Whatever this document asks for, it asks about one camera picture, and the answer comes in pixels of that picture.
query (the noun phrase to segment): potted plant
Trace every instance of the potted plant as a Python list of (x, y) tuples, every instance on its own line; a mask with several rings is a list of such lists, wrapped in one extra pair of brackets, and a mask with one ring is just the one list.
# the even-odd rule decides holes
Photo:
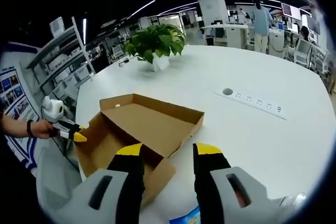
[(169, 65), (171, 52), (181, 55), (184, 45), (185, 35), (176, 26), (163, 24), (137, 31), (124, 49), (138, 60), (147, 61), (153, 71), (158, 71)]

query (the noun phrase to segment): shelving unit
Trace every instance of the shelving unit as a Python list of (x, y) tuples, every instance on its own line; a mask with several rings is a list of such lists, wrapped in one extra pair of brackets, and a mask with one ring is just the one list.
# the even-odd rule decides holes
[[(49, 60), (48, 63), (52, 62), (54, 59), (56, 59), (61, 54), (64, 54), (65, 52), (69, 51), (71, 48), (75, 47), (77, 44), (79, 44), (80, 50), (76, 52), (74, 55), (69, 55), (67, 59), (65, 59), (59, 66), (56, 67), (51, 73), (47, 75), (47, 77), (40, 81), (34, 69), (41, 65), (43, 69), (42, 61), (45, 59), (50, 53), (53, 52), (53, 50), (63, 45)], [(26, 70), (31, 69), (33, 71), (33, 74), (37, 80), (38, 88), (41, 90), (44, 95), (47, 95), (45, 90), (43, 89), (43, 86), (47, 84), (49, 81), (52, 81), (55, 77), (57, 77), (60, 73), (62, 73), (66, 68), (68, 68), (71, 64), (73, 64), (76, 60), (78, 60), (81, 57), (85, 57), (85, 60), (87, 64), (89, 65), (91, 71), (93, 74), (95, 74), (95, 70), (91, 64), (91, 61), (89, 60), (88, 53), (85, 50), (85, 47), (83, 45), (83, 42), (81, 40), (81, 37), (79, 35), (77, 25), (75, 18), (72, 17), (72, 26), (66, 29), (62, 34), (60, 34), (58, 37), (52, 39), (50, 42), (48, 42), (35, 56), (35, 58), (28, 63), (26, 66)]]

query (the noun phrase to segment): black wristband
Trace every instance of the black wristband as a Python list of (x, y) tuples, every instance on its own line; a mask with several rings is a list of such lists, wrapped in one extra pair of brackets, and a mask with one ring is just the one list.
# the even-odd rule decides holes
[(32, 130), (30, 128), (30, 125), (32, 124), (32, 122), (33, 122), (32, 120), (27, 121), (27, 133), (29, 134), (29, 136), (34, 137)]

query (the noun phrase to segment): blue shirt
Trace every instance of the blue shirt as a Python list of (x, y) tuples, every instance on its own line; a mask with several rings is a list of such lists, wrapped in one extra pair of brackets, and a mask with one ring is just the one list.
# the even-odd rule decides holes
[(254, 19), (254, 32), (256, 34), (268, 35), (269, 23), (273, 19), (267, 9), (263, 6), (261, 6), (261, 9), (255, 7), (251, 12), (250, 17), (251, 19)]

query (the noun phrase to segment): green plant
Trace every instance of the green plant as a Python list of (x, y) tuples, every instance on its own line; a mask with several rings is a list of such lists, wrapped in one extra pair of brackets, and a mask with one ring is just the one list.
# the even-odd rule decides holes
[(181, 55), (184, 45), (185, 35), (176, 26), (163, 24), (137, 31), (124, 49), (138, 60), (153, 64), (153, 53), (158, 57), (169, 56), (171, 52)]

